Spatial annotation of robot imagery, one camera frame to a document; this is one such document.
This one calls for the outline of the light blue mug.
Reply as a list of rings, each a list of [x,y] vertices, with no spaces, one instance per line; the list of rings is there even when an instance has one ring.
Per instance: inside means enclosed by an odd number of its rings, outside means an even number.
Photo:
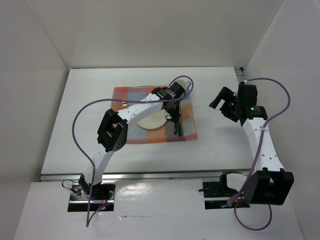
[[[185,80],[185,79],[182,79],[182,78],[177,79],[175,82],[180,84],[184,88],[186,93],[189,93],[191,88],[192,88],[192,86],[193,86],[193,84],[192,84],[192,82],[190,80]]]

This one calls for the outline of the gold knife green handle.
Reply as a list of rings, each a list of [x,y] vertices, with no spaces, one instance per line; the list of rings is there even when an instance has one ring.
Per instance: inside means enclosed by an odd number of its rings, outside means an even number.
[[[178,136],[181,137],[181,136],[182,136],[181,118],[180,118],[179,121],[177,122],[176,130],[177,130]]]

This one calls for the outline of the cream ceramic plate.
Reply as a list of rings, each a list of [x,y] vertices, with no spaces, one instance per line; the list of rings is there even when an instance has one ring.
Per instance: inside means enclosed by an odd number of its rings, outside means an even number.
[[[162,109],[161,111],[146,116],[136,124],[146,130],[155,130],[163,126],[166,122],[166,112],[164,109]]]

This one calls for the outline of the gold fork green handle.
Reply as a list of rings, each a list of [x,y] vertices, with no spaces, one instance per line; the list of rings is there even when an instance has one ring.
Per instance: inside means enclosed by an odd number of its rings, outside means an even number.
[[[122,108],[125,109],[128,107],[128,103],[126,101],[122,101]]]

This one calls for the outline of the orange blue checkered cloth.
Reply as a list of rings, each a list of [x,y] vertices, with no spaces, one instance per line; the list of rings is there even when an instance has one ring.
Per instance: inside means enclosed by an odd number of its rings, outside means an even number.
[[[113,89],[112,97],[140,101],[144,99],[155,86],[121,86]],[[135,124],[128,130],[127,144],[154,144],[165,142],[193,141],[198,139],[197,130],[194,121],[192,96],[189,95],[180,102],[181,110],[181,136],[174,134],[175,124],[166,121],[162,126],[155,129],[145,129]]]

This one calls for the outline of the gold spoon green handle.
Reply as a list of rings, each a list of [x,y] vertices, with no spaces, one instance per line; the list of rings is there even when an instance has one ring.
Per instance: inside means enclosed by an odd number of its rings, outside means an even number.
[[[179,123],[175,122],[174,123],[174,130],[173,130],[174,135],[178,134],[178,129],[179,129]]]

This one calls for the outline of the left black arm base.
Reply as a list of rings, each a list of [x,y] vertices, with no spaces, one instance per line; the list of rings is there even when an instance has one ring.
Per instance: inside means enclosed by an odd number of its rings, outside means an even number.
[[[68,212],[86,212],[89,195],[86,194],[75,180],[65,179],[61,186],[70,191]],[[97,193],[90,200],[90,211],[99,209],[101,212],[114,211],[115,182],[103,182]]]

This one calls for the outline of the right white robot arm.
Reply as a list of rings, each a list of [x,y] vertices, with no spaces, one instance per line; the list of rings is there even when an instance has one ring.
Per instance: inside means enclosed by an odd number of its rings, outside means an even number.
[[[219,179],[218,190],[230,196],[233,203],[240,195],[247,204],[282,205],[294,183],[292,172],[286,171],[281,163],[270,132],[266,109],[257,105],[258,90],[255,85],[239,84],[237,92],[223,87],[210,103],[217,108],[220,101],[222,115],[240,122],[251,149],[253,164],[247,175],[225,171]]]

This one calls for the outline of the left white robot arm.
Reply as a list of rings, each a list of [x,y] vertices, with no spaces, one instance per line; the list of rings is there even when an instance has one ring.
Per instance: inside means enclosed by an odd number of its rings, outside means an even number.
[[[139,101],[131,101],[132,105],[115,111],[105,112],[97,130],[97,148],[90,159],[91,166],[80,176],[78,184],[81,194],[88,200],[97,197],[104,171],[115,152],[127,142],[128,130],[145,117],[164,110],[169,120],[180,120],[180,101],[190,91],[178,82],[167,87],[157,87]]]

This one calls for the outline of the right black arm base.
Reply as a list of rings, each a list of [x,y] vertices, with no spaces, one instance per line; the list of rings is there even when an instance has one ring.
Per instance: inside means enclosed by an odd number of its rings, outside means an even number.
[[[202,183],[198,190],[204,197],[204,208],[206,210],[233,209],[236,204],[239,208],[249,208],[250,205],[244,201],[243,195],[238,197],[233,203],[228,204],[230,197],[237,193],[234,189],[224,189],[219,181],[207,181]]]

